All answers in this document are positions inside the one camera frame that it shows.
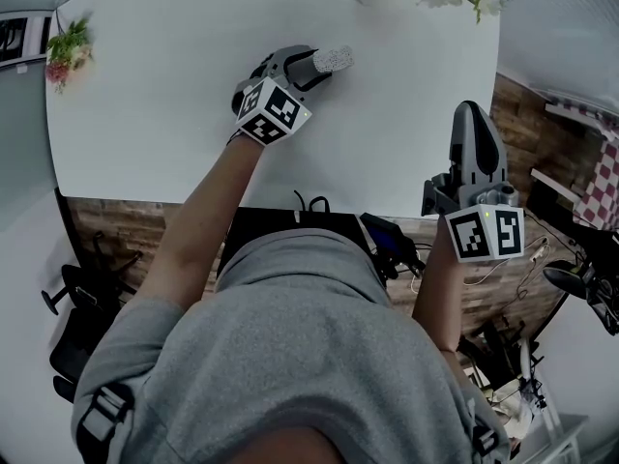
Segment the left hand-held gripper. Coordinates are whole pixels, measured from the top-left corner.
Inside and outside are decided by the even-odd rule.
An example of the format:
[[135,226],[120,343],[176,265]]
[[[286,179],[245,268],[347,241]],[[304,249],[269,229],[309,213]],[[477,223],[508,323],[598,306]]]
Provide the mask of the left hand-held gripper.
[[281,142],[301,129],[312,112],[295,97],[312,97],[330,83],[331,72],[313,75],[308,81],[287,81],[289,67],[312,57],[317,48],[293,45],[268,56],[234,91],[231,108],[236,116],[231,139],[246,136],[262,147]]

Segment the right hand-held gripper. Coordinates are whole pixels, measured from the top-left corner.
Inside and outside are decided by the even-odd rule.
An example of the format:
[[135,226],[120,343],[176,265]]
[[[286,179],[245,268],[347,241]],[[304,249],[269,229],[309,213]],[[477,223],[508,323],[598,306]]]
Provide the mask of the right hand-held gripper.
[[507,181],[507,155],[492,120],[473,101],[456,109],[450,146],[451,176],[425,181],[422,214],[445,218],[457,260],[473,263],[523,255],[524,215]]

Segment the person's right forearm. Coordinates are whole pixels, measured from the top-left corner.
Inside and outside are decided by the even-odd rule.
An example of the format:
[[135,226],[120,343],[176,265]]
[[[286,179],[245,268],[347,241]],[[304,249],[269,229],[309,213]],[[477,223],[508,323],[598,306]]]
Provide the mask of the person's right forearm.
[[412,318],[445,355],[456,354],[462,332],[464,276],[464,265],[457,260],[446,220],[441,218]]

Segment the person's left forearm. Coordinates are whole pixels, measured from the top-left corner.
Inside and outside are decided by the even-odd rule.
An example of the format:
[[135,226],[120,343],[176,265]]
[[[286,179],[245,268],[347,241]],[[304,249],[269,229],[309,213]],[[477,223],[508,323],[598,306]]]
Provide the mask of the person's left forearm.
[[244,135],[229,141],[166,227],[136,299],[165,300],[184,310],[201,300],[262,153],[263,147]]

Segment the white side table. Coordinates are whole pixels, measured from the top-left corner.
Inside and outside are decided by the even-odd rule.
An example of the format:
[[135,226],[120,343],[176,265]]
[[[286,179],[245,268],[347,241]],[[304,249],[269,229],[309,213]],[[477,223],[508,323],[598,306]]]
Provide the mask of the white side table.
[[619,115],[585,104],[546,101],[531,177],[576,205],[594,182],[603,146],[619,141]]

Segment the checkered tablecloth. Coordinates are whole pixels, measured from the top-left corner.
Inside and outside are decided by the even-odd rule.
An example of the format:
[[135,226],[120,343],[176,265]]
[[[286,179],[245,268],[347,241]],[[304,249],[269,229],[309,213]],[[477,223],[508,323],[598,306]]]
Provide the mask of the checkered tablecloth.
[[594,177],[575,206],[575,220],[599,230],[619,229],[619,140],[603,143]]

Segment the person's black trousers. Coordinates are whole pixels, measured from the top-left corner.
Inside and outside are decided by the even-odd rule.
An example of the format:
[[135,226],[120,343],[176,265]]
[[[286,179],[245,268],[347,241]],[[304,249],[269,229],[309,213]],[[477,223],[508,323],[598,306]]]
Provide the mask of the person's black trousers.
[[268,234],[300,229],[328,230],[352,241],[368,255],[372,262],[373,270],[378,274],[381,285],[386,287],[387,281],[376,268],[366,236],[356,216],[333,212],[301,211],[299,218],[295,218],[293,210],[249,207],[239,208],[232,220],[224,241],[217,277],[221,275],[224,266],[232,259],[236,252],[247,243]]

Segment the pink flower bouquet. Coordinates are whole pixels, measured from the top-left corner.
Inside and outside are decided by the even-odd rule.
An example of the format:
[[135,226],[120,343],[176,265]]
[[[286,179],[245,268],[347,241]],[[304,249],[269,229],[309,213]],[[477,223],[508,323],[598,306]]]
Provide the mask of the pink flower bouquet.
[[72,77],[93,57],[93,38],[89,28],[90,15],[62,24],[54,14],[56,34],[46,43],[45,79],[54,92],[62,95]]

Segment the person's grey shirt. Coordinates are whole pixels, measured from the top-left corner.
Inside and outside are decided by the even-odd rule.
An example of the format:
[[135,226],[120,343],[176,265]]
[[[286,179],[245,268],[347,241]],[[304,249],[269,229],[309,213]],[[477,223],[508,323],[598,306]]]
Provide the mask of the person's grey shirt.
[[104,464],[223,464],[304,426],[346,464],[508,464],[482,393],[392,309],[368,256],[325,230],[242,247],[209,299],[132,299],[86,364],[72,434]]

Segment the black metal rack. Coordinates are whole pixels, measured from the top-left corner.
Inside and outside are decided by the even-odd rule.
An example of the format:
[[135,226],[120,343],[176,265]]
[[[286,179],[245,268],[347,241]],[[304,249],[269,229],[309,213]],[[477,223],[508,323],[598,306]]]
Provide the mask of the black metal rack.
[[0,13],[0,69],[43,60],[51,12]]

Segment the black office chair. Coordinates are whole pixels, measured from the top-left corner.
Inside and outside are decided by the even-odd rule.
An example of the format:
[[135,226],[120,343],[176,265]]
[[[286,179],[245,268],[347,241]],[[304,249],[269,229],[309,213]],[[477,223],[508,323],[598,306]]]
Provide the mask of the black office chair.
[[125,303],[122,296],[136,293],[122,275],[141,260],[142,253],[136,252],[123,266],[113,270],[100,247],[103,237],[104,233],[99,231],[92,239],[98,259],[96,268],[64,265],[61,268],[63,288],[54,296],[42,293],[45,305],[55,315],[64,297],[69,297],[73,304],[66,327],[49,356],[49,363],[56,371],[53,388],[70,403],[74,401],[85,365]]

